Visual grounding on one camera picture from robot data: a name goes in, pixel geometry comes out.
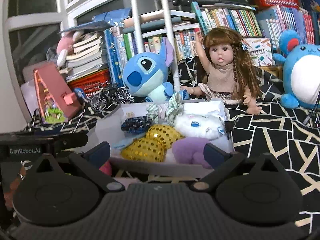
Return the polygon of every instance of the gold sequin pillow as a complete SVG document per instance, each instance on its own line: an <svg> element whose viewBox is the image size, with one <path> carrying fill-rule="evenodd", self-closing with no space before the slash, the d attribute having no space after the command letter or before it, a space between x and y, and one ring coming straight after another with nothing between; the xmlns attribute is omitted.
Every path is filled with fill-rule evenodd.
<svg viewBox="0 0 320 240"><path fill-rule="evenodd" d="M175 141L184 137L170 125L155 124L147 131L146 138L158 141L167 150Z"/></svg>
<svg viewBox="0 0 320 240"><path fill-rule="evenodd" d="M121 156L129 160L163 162L165 150L156 140L141 138L123 149Z"/></svg>

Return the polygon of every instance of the white fluffy toy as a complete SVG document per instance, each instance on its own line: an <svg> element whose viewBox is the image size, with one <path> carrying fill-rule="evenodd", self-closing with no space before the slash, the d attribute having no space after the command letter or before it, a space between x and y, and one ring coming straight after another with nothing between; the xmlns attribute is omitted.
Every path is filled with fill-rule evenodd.
<svg viewBox="0 0 320 240"><path fill-rule="evenodd" d="M185 137L200 137L208 140L215 140L224 133L219 117L212 115L183 114L177 116L174 128Z"/></svg>

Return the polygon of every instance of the doll's face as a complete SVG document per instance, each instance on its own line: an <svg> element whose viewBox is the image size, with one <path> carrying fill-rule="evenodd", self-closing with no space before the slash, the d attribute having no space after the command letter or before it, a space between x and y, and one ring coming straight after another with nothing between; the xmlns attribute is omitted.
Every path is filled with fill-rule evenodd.
<svg viewBox="0 0 320 240"><path fill-rule="evenodd" d="M215 65L225 66L233 61L233 50L229 43L210 47L210 58Z"/></svg>

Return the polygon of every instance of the blue plush toy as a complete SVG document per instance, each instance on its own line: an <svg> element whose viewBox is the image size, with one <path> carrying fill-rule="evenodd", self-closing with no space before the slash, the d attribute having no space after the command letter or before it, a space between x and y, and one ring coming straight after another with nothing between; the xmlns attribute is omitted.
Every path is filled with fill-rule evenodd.
<svg viewBox="0 0 320 240"><path fill-rule="evenodd" d="M283 65L283 85L285 94L280 103L287 108L299 105L312 109L319 94L320 46L301 44L300 37L293 30L284 31L279 39L281 51L273 59Z"/></svg>
<svg viewBox="0 0 320 240"><path fill-rule="evenodd" d="M123 70L123 80L132 95L146 97L147 102L168 101L174 94L173 85L168 80L168 67L174 57L169 40L163 37L160 53L144 52L132 57ZM180 91L182 98L188 99L186 90Z"/></svg>

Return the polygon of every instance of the doll's brown hair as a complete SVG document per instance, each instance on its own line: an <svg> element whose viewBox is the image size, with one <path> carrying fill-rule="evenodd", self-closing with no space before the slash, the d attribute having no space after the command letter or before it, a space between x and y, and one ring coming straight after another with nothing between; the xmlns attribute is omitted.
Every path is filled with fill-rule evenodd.
<svg viewBox="0 0 320 240"><path fill-rule="evenodd" d="M236 84L232 97L242 99L248 85L251 96L257 98L260 90L256 77L256 67L252 63L249 51L243 50L241 40L242 36L238 32L226 27L217 27L212 29L204 38L205 52L214 66L209 55L209 48L229 43L233 49L233 72Z"/></svg>

